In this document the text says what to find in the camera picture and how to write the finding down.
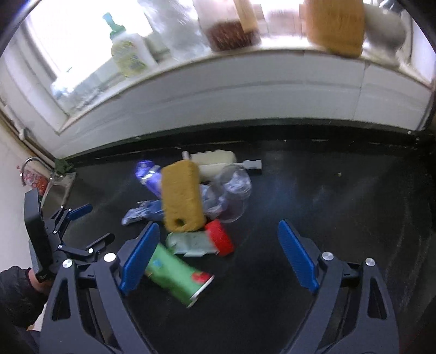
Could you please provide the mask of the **person's left hand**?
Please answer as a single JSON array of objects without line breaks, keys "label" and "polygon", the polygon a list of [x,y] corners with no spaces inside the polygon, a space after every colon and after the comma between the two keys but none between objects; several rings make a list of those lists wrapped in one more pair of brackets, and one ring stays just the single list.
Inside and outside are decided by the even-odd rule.
[{"label": "person's left hand", "polygon": [[44,282],[39,282],[32,268],[28,271],[28,277],[32,287],[35,290],[45,294],[46,296],[50,294],[51,288],[53,287],[53,281],[51,279],[45,280]]}]

